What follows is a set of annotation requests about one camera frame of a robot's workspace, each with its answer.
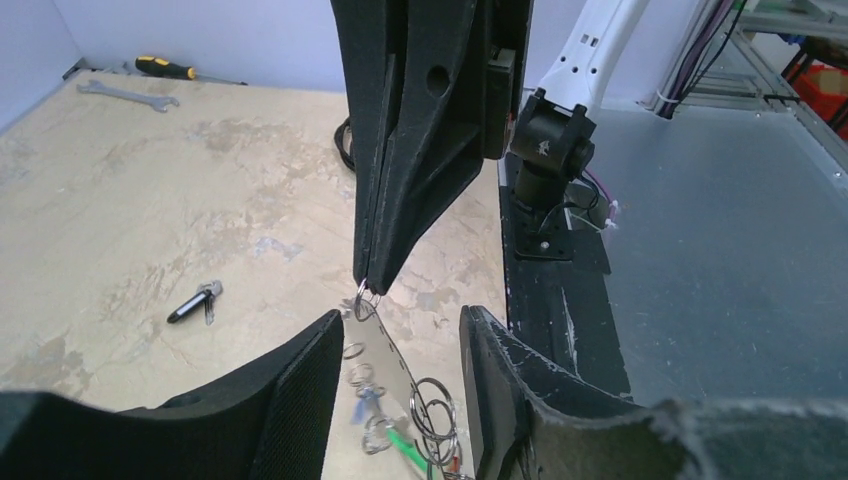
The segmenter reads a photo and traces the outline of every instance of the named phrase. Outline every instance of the beige tabletop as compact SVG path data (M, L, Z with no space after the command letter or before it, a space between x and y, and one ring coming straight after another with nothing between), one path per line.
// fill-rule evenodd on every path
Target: beige tabletop
M179 107L78 93L104 84ZM353 297L343 96L83 73L0 137L0 388L155 407L281 345ZM457 400L462 305L504 315L494 163L416 246L379 312L417 377ZM220 279L216 320L167 315ZM324 477L404 478L366 456L339 386ZM471 461L466 459L466 469Z

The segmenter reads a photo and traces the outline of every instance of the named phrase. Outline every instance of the screwdriver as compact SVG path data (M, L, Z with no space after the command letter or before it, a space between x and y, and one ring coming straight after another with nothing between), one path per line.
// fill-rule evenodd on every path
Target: screwdriver
M244 82L232 82L223 78L210 77L208 75L198 75L194 67L184 67L171 63L164 58L154 57L152 55L142 55L135 59L135 68L139 71L150 75L151 77L176 78L179 80L195 80L195 79L210 79L225 83L235 83L238 85L247 85Z

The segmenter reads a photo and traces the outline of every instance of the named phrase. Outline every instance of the red object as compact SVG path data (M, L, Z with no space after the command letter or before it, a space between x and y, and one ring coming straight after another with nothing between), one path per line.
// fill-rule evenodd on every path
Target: red object
M829 122L833 115L839 110L839 107L848 100L848 95L824 93L819 90L816 76L824 70L837 70L842 73L842 76L848 76L848 72L838 68L828 67L825 65L813 65L809 70L804 72L798 80L792 85L798 96L801 97L814 112L825 122ZM843 140L848 140L848 124L842 127L838 132L839 137Z

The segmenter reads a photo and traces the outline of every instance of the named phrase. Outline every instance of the yellow and black screwdriver handle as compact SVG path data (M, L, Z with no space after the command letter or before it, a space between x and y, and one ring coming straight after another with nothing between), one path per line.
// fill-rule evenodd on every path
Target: yellow and black screwdriver handle
M171 63L164 58L142 55L135 59L135 68L152 77L178 78L194 80L194 67L184 67Z

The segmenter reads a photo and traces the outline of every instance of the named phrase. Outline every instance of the wrench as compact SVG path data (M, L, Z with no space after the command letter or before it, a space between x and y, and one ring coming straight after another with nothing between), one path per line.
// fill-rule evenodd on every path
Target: wrench
M180 106L180 102L174 97L151 97L150 95L142 95L140 93L128 92L117 88L107 87L97 80L89 80L88 85L77 85L77 91L80 93L99 93L110 97L123 98L138 103L146 103L153 107L157 112L165 113L168 111L168 105Z

